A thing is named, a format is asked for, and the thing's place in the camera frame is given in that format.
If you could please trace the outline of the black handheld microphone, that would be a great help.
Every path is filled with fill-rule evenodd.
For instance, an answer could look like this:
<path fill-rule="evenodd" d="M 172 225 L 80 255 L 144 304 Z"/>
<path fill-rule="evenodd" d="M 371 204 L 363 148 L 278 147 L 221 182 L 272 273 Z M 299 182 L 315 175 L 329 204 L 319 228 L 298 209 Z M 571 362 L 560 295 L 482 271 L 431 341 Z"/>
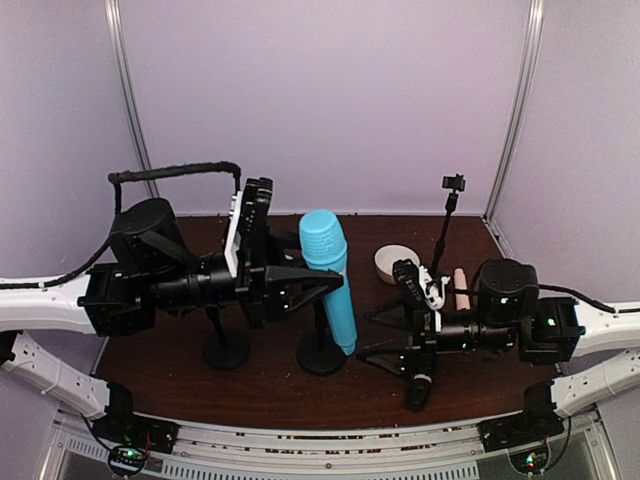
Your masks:
<path fill-rule="evenodd" d="M 408 384 L 405 405 L 412 412 L 421 412 L 426 407 L 432 387 L 432 378 L 426 374 L 416 374 Z"/>

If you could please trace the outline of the blue toy microphone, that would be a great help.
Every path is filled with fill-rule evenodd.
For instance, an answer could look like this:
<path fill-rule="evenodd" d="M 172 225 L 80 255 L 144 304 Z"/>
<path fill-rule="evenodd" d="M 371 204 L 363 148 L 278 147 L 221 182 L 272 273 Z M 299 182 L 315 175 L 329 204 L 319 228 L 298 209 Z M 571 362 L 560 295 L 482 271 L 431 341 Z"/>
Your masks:
<path fill-rule="evenodd" d="M 351 289 L 347 276 L 348 243 L 338 217 L 329 210 L 314 210 L 299 221 L 302 256 L 314 270 L 342 276 L 343 285 L 323 299 L 334 342 L 346 356 L 356 350 L 358 339 Z"/>

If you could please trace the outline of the short black microphone stand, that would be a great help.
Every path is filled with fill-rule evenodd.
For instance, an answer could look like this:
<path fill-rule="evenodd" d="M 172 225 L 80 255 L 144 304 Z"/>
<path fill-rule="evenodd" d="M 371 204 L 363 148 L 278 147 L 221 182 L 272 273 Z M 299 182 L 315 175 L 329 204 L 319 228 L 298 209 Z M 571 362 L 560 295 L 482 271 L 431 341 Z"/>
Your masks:
<path fill-rule="evenodd" d="M 237 330 L 226 332 L 218 308 L 206 307 L 205 313 L 214 329 L 203 345 L 202 355 L 206 364 L 217 371 L 230 371 L 244 365 L 251 352 L 248 337 Z"/>

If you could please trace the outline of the tall black microphone stand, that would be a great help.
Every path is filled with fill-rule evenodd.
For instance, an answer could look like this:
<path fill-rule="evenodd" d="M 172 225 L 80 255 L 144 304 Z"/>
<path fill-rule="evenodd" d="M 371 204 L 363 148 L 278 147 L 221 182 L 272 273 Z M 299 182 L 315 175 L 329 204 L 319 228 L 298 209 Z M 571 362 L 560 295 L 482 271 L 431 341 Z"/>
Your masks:
<path fill-rule="evenodd" d="M 346 363 L 346 356 L 333 340 L 324 298 L 343 286 L 342 275 L 330 270 L 333 279 L 327 286 L 306 283 L 301 287 L 303 300 L 312 306 L 314 331 L 303 337 L 297 346 L 296 361 L 306 373 L 328 377 L 339 372 Z"/>

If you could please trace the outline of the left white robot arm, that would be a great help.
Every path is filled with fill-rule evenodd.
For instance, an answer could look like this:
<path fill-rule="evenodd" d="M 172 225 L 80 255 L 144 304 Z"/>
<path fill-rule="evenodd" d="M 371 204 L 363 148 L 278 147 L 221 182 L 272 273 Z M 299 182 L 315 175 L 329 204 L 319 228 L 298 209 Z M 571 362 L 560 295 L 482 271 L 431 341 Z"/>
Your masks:
<path fill-rule="evenodd" d="M 182 316 L 203 309 L 213 323 L 238 304 L 252 327 L 316 305 L 344 285 L 341 272 L 291 260 L 297 236 L 267 223 L 268 204 L 238 193 L 220 252 L 192 253 L 165 199 L 142 201 L 116 215 L 99 262 L 64 277 L 1 284 L 1 367 L 91 420 L 131 419 L 124 386 L 93 378 L 46 351 L 35 330 L 99 337 L 150 329 L 158 312 Z"/>

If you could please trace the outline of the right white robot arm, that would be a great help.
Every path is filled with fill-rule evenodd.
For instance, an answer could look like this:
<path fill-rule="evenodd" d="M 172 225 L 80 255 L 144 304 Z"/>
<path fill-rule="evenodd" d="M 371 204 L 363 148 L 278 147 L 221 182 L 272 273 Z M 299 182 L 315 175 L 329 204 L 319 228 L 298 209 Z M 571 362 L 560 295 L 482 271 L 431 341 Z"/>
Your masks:
<path fill-rule="evenodd" d="M 551 365 L 639 344 L 638 304 L 605 304 L 543 285 L 533 266 L 515 260 L 483 263 L 471 294 L 475 304 L 454 312 L 444 308 L 449 277 L 409 259 L 395 261 L 392 274 L 400 297 L 365 317 L 401 335 L 367 346 L 356 357 L 403 379 L 406 405 L 414 412 L 426 406 L 440 354 L 516 349 L 522 362 Z"/>

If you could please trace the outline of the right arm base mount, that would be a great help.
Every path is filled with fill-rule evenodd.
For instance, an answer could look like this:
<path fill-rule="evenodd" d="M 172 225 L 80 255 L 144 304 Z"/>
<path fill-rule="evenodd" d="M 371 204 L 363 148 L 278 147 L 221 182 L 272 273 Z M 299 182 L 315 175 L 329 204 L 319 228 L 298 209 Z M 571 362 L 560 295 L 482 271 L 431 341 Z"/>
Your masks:
<path fill-rule="evenodd" d="M 565 432 L 552 400 L 552 385 L 546 381 L 528 387 L 519 413 L 478 424 L 484 452 L 510 451 L 511 466 L 529 478 L 543 475 L 553 465 L 549 439 Z"/>

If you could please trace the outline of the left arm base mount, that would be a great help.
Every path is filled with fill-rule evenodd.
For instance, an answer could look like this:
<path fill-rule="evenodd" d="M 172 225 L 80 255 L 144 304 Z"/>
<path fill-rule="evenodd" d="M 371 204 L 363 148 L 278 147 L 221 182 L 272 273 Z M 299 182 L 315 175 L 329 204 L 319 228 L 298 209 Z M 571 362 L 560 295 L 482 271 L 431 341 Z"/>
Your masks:
<path fill-rule="evenodd" d="M 170 454 L 177 440 L 177 423 L 138 415 L 133 411 L 133 394 L 124 386 L 106 384 L 105 415 L 83 418 L 97 443 L 107 451 L 107 466 L 118 477 L 129 479 L 142 472 L 151 453 Z"/>

